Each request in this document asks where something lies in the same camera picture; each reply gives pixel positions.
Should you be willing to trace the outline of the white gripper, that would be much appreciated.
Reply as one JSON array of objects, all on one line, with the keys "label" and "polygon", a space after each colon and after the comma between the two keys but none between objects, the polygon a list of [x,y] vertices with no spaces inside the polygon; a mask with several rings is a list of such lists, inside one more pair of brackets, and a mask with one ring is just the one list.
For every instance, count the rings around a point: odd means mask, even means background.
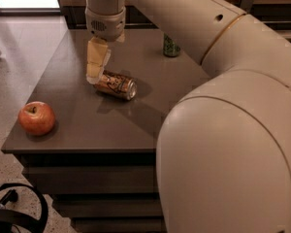
[{"label": "white gripper", "polygon": [[97,84],[104,73],[111,56],[107,42],[125,42],[125,16],[126,9],[115,15],[100,15],[85,9],[87,30],[96,36],[87,44],[86,79],[89,83]]}]

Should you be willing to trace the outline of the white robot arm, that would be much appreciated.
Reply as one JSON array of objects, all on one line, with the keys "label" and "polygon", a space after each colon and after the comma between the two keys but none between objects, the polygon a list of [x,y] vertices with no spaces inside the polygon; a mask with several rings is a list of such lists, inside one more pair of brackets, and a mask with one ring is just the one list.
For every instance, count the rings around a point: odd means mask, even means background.
[{"label": "white robot arm", "polygon": [[224,0],[86,0],[118,39],[134,5],[209,80],[167,115],[156,170],[168,233],[291,233],[291,44]]}]

